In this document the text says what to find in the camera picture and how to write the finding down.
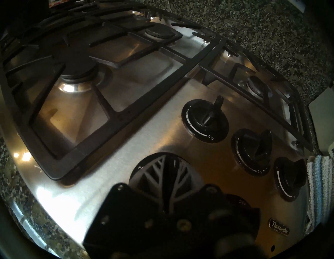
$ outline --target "speckled granite surface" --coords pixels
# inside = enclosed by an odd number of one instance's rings
[[[310,12],[306,10],[303,15],[287,1],[141,1],[202,24],[248,48],[283,74],[298,89],[305,105],[323,92],[334,78],[333,48],[325,32]],[[315,141],[313,126],[311,128]],[[16,210],[23,213],[17,224],[22,228],[22,222],[27,221],[46,250],[62,258],[88,258],[35,200],[17,172],[2,138],[0,184],[0,194],[7,206],[16,206]]]
[[[34,239],[45,250],[61,258],[89,259],[87,252],[64,233],[31,194],[16,170],[2,137],[0,138],[0,196],[19,228],[32,242]]]

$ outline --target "burner cap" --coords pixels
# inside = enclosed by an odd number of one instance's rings
[[[98,63],[82,53],[67,53],[64,57],[66,67],[61,77],[66,80],[87,77],[97,70]]]
[[[175,35],[175,33],[167,25],[156,22],[152,23],[154,23],[154,26],[145,30],[148,35],[159,39],[169,39]]]
[[[246,84],[252,92],[254,92],[257,96],[263,98],[263,93],[267,85],[261,79],[256,76],[250,76]]]

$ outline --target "burner grate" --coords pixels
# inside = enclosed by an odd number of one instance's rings
[[[120,2],[121,4],[111,8],[100,8],[99,3],[102,2]],[[38,27],[37,32],[27,37],[24,37],[13,50],[2,51],[2,64],[5,65],[22,50],[27,47],[31,47],[32,45],[35,48],[43,50],[43,45],[36,44],[36,41],[39,39],[43,39],[45,36],[48,36],[51,33],[64,29],[65,27],[67,27],[67,29],[65,29],[65,34],[61,35],[61,38],[65,42],[65,45],[67,47],[70,47],[68,35],[70,35],[71,33],[85,30],[94,26],[105,26],[106,28],[108,28],[108,30],[106,30],[106,33],[104,35],[91,41],[88,46],[81,46],[78,51],[87,51],[88,48],[91,48],[93,46],[128,35],[142,42],[150,43],[150,46],[132,54],[131,56],[125,58],[120,62],[105,60],[91,55],[90,58],[98,63],[107,64],[114,68],[119,68],[133,60],[142,58],[154,51],[160,51],[168,57],[180,62],[182,66],[172,75],[168,76],[162,82],[157,84],[154,88],[152,88],[142,97],[137,99],[134,103],[132,103],[126,109],[120,112],[116,112],[108,103],[108,101],[104,98],[100,90],[94,84],[92,84],[91,88],[99,104],[102,106],[103,111],[108,118],[108,121],[60,159],[55,158],[53,154],[46,148],[44,143],[32,129],[31,124],[38,115],[55,82],[58,80],[59,77],[61,77],[61,75],[64,75],[64,73],[66,74],[68,72],[68,68],[66,67],[66,61],[56,60],[56,58],[51,54],[31,60],[8,71],[5,71],[4,68],[1,67],[1,89],[4,95],[6,105],[13,116],[14,122],[16,123],[19,135],[34,159],[36,160],[36,162],[40,165],[41,169],[53,180],[60,180],[61,178],[73,171],[80,171],[80,173],[83,173],[81,166],[85,163],[87,158],[90,157],[90,155],[92,155],[97,149],[103,146],[103,144],[105,144],[121,129],[123,129],[131,121],[137,118],[141,113],[143,113],[144,110],[146,110],[166,92],[168,92],[174,85],[182,80],[184,76],[186,76],[205,56],[210,53],[211,50],[213,50],[213,48],[219,43],[219,40],[221,39],[220,36],[215,35],[213,32],[210,32],[206,29],[201,30],[201,32],[205,35],[196,33],[196,36],[209,41],[210,44],[206,46],[203,50],[201,50],[193,58],[188,58],[167,46],[168,44],[182,37],[182,34],[177,32],[176,30],[172,29],[175,35],[171,38],[164,39],[162,41],[155,41],[151,38],[146,37],[143,34],[138,33],[140,30],[151,27],[152,24],[150,24],[149,22],[146,22],[140,26],[126,28],[121,25],[114,24],[113,22],[120,21],[128,16],[120,16],[116,19],[111,20],[102,19],[101,16],[125,11],[139,11],[144,14],[144,19],[146,19],[147,21],[150,20],[150,15],[159,14],[160,19],[162,18],[162,15],[164,15],[178,22],[182,22],[182,25],[184,24],[190,27],[197,26],[197,28],[201,28],[197,24],[194,24],[177,15],[170,14],[166,11],[127,0],[93,2],[92,4],[90,4],[89,9],[87,9],[85,6],[78,6],[77,3],[73,3],[74,5],[71,4],[72,3],[65,5],[64,9],[62,9],[61,6],[58,6],[58,13],[44,20],[41,23],[42,26]],[[30,108],[27,111],[22,112],[17,106],[13,96],[13,93],[17,92],[18,89],[22,87],[22,82],[19,82],[16,85],[10,87],[8,85],[7,78],[14,73],[19,72],[20,70],[45,59],[49,60],[50,66],[53,67],[53,77],[50,82],[43,87]]]
[[[254,66],[256,71],[240,63],[235,63],[228,77],[223,76],[221,73],[215,71],[211,67],[211,64],[218,57],[218,55],[220,55],[222,50],[227,50],[229,53],[232,53],[233,55],[236,55],[237,52],[242,53],[250,61],[250,63]],[[276,120],[280,125],[282,125],[289,133],[291,133],[291,135],[293,135],[297,139],[297,141],[299,141],[301,145],[303,145],[309,151],[313,151],[313,144],[312,144],[310,128],[309,128],[309,124],[306,118],[304,105],[300,99],[298,91],[282,75],[280,75],[277,71],[275,71],[269,65],[267,65],[262,60],[255,57],[254,55],[252,55],[251,53],[249,53],[247,50],[243,49],[242,47],[237,46],[236,44],[230,42],[226,38],[223,38],[219,42],[217,47],[215,47],[214,50],[211,51],[199,63],[199,66],[205,71],[205,76],[202,82],[203,84],[208,85],[215,80],[218,80],[221,83],[225,84],[226,86],[228,86],[229,88],[231,88],[232,90],[234,90],[235,92],[237,92],[238,94],[240,94],[241,96],[243,96],[244,98],[246,98],[247,100],[255,104],[257,107],[262,109],[264,112],[266,112],[269,116],[271,116],[274,120]],[[238,69],[242,69],[250,75],[255,75],[257,72],[263,69],[266,69],[273,75],[273,77],[271,78],[271,81],[285,83],[286,87],[289,89],[290,97],[286,98],[282,93],[279,93],[279,95],[288,104],[291,124],[289,124],[281,115],[279,115],[269,105],[268,87],[264,87],[263,97],[260,100],[259,98],[253,96],[248,90],[239,86],[233,81]],[[304,130],[303,134],[302,134],[302,130],[298,127],[299,119],[295,112],[296,110],[299,111],[302,128]]]

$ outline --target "dish towel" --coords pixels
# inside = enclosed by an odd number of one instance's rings
[[[307,160],[310,198],[305,233],[311,233],[320,223],[325,224],[334,207],[333,159],[328,156],[310,156]]]

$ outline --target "gas cooktop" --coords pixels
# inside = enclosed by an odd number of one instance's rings
[[[79,244],[110,188],[157,152],[260,208],[268,255],[303,237],[304,148],[313,149],[304,106],[246,49],[178,15],[100,0],[55,6],[3,39],[1,60],[7,147]]]

